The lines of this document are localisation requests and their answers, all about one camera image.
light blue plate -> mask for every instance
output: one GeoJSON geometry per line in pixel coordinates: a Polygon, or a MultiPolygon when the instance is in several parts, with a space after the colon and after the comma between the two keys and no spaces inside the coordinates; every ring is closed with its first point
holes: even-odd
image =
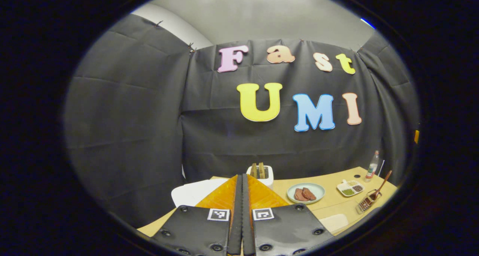
{"type": "Polygon", "coordinates": [[[322,186],[315,183],[299,183],[294,186],[291,186],[288,189],[286,194],[291,201],[295,203],[308,205],[308,204],[316,203],[317,201],[321,200],[321,198],[323,198],[323,196],[326,194],[326,190],[322,186]],[[314,196],[316,196],[316,200],[306,201],[306,202],[296,200],[295,191],[297,188],[300,188],[300,189],[308,188],[314,194],[314,196]]]}

wooden table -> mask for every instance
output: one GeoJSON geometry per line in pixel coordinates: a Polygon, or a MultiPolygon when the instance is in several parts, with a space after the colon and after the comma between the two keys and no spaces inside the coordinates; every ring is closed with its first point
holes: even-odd
{"type": "MultiPolygon", "coordinates": [[[[348,217],[349,224],[346,227],[343,227],[337,232],[334,232],[334,235],[338,235],[344,230],[348,229],[356,222],[358,222],[361,218],[367,215],[371,210],[374,208],[378,208],[382,206],[396,191],[396,186],[393,184],[386,182],[384,187],[381,189],[382,197],[378,199],[377,202],[373,204],[369,210],[366,210],[363,214],[358,214],[354,210],[354,206],[359,203],[366,193],[373,190],[378,189],[381,186],[381,183],[384,181],[383,178],[374,176],[370,182],[364,182],[364,176],[366,175],[366,169],[362,167],[356,167],[353,169],[345,170],[342,172],[337,172],[333,174],[325,174],[323,176],[313,176],[313,177],[305,177],[305,178],[296,178],[296,179],[280,179],[273,181],[273,190],[279,196],[281,196],[284,200],[288,203],[294,204],[293,201],[289,200],[288,196],[286,196],[286,191],[293,185],[298,183],[316,183],[324,187],[326,193],[324,197],[316,203],[308,205],[308,208],[311,212],[318,218],[323,219],[335,214],[345,214],[348,217]],[[354,175],[359,174],[361,177],[355,178],[354,175]],[[359,183],[363,184],[364,191],[358,193],[354,196],[345,197],[343,196],[336,186],[342,183],[342,180],[345,179],[346,181],[356,180],[359,183]]],[[[163,217],[157,219],[150,224],[141,227],[138,231],[144,233],[145,235],[151,237],[156,234],[156,232],[163,226],[163,224],[168,220],[168,218],[173,214],[176,209],[168,212],[163,217]]]]}

black fabric backdrop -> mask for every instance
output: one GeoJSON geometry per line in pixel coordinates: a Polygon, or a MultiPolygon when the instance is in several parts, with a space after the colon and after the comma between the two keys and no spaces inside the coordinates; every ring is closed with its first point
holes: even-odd
{"type": "Polygon", "coordinates": [[[393,169],[390,181],[397,184],[418,118],[409,72],[377,33],[357,53],[300,39],[239,41],[190,53],[165,29],[129,15],[79,65],[64,122],[72,164],[86,189],[138,228],[174,208],[170,192],[184,183],[181,164],[187,182],[231,177],[253,162],[272,166],[277,179],[300,178],[366,168],[379,149],[383,173],[393,169]],[[219,50],[240,45],[249,52],[238,70],[218,73],[219,50]],[[266,50],[275,45],[288,46],[296,60],[269,63],[266,50]],[[332,72],[316,67],[315,52],[329,57],[332,72]],[[354,75],[343,71],[335,58],[340,53],[353,61],[354,75]],[[257,106],[266,110],[269,82],[283,85],[279,115],[247,120],[236,86],[258,84],[257,106]],[[358,95],[359,125],[346,122],[346,92],[358,95]],[[294,94],[307,94],[314,104],[332,95],[335,128],[294,131],[294,94]]]}

letter m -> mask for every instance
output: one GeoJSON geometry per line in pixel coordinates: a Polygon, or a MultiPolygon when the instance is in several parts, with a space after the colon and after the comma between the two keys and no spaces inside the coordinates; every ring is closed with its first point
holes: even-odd
{"type": "Polygon", "coordinates": [[[306,94],[296,94],[293,96],[293,100],[298,104],[298,124],[295,126],[295,131],[309,130],[309,126],[306,124],[306,118],[308,118],[313,129],[318,127],[320,119],[321,130],[329,130],[335,127],[332,121],[333,97],[331,95],[321,95],[316,107],[306,94]]]}

cooked meat slice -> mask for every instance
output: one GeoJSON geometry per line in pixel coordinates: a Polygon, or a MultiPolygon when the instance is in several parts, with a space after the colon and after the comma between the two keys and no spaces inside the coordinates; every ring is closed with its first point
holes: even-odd
{"type": "Polygon", "coordinates": [[[295,199],[298,201],[304,201],[304,202],[309,201],[307,198],[303,196],[303,190],[301,190],[300,188],[297,188],[295,191],[295,199]]]}
{"type": "Polygon", "coordinates": [[[303,188],[303,196],[308,200],[316,200],[316,196],[308,188],[303,188]]]}

